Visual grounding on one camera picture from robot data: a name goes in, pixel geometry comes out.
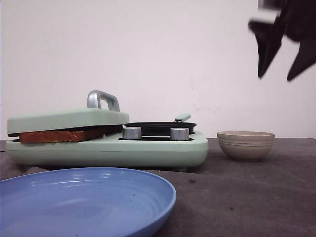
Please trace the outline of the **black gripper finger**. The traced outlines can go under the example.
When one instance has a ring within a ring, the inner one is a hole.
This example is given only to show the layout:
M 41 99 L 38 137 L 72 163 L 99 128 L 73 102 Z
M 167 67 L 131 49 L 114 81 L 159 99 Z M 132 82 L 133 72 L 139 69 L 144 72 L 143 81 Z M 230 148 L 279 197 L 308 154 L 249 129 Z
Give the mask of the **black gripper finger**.
M 316 39 L 305 39 L 300 42 L 298 54 L 287 76 L 292 81 L 303 71 L 316 63 Z
M 248 28 L 257 40 L 258 77 L 261 78 L 281 47 L 285 24 L 280 17 L 276 17 L 273 23 L 250 20 Z

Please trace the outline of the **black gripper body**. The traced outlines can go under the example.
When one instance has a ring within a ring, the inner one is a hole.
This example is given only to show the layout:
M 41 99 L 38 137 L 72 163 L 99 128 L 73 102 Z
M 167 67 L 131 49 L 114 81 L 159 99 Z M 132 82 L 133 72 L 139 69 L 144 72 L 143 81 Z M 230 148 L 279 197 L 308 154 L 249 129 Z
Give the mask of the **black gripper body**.
M 278 10 L 285 34 L 293 41 L 316 39 L 315 0 L 259 0 L 258 7 Z

